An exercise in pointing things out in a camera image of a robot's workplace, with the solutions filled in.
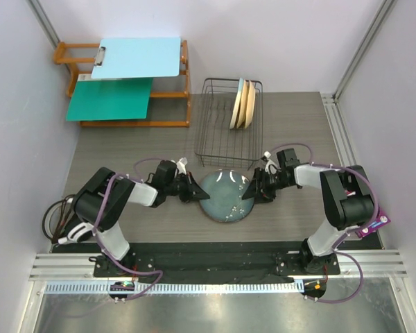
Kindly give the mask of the beige bird plate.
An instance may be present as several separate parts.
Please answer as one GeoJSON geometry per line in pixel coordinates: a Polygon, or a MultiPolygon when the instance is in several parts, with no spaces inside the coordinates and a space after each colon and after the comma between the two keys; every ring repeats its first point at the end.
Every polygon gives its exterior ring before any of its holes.
{"type": "Polygon", "coordinates": [[[247,105],[245,109],[245,121],[244,121],[244,128],[248,128],[252,122],[252,118],[254,115],[254,104],[256,99],[256,89],[254,83],[250,80],[248,82],[248,98],[247,98],[247,105]]]}
{"type": "Polygon", "coordinates": [[[239,113],[238,113],[238,117],[236,121],[236,128],[240,128],[245,121],[246,108],[247,108],[247,103],[248,103],[248,90],[249,90],[249,81],[244,80],[242,91],[241,91],[241,102],[240,102],[239,113]]]}

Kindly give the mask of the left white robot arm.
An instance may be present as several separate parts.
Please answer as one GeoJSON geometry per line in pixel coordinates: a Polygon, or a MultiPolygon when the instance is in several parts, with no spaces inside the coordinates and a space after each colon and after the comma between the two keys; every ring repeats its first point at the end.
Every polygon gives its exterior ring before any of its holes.
{"type": "Polygon", "coordinates": [[[134,267],[132,250],[119,225],[128,203],[156,208],[169,196],[183,203],[208,200],[210,195],[186,169],[187,159],[160,160],[146,180],[135,180],[101,167],[71,199],[72,218],[55,240],[57,244],[80,243],[95,237],[110,269],[120,277],[134,267]]]}

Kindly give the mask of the blue and cream plate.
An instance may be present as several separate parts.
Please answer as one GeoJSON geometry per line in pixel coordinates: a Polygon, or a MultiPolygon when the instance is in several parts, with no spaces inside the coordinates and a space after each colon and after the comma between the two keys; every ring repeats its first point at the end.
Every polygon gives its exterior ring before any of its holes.
{"type": "Polygon", "coordinates": [[[229,129],[233,129],[235,127],[236,124],[236,120],[238,117],[238,112],[239,112],[239,107],[240,107],[240,102],[241,102],[241,95],[242,95],[242,91],[243,91],[243,84],[244,84],[244,79],[240,78],[239,79],[239,85],[237,88],[237,93],[236,93],[236,98],[234,100],[234,105],[233,105],[233,109],[232,109],[232,117],[229,123],[229,129]]]}

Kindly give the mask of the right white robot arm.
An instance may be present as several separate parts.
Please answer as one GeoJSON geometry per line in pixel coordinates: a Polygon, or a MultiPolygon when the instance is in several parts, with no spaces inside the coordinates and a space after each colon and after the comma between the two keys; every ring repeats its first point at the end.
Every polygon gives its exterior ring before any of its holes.
{"type": "Polygon", "coordinates": [[[302,242],[298,262],[301,272],[320,274],[332,262],[335,250],[347,235],[376,218],[378,201],[361,165],[302,163],[294,148],[281,150],[276,156],[274,162],[271,153],[264,153],[263,165],[254,169],[242,199],[271,203],[277,191],[288,187],[319,189],[325,220],[302,242]]]}

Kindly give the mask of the dark teal glazed plate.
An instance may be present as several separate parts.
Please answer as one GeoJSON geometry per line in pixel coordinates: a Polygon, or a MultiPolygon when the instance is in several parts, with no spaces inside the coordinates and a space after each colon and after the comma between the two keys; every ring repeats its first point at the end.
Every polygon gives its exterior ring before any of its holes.
{"type": "Polygon", "coordinates": [[[242,199],[250,180],[238,171],[220,169],[205,176],[200,187],[210,196],[199,202],[202,211],[219,223],[236,223],[247,217],[254,199],[242,199]]]}

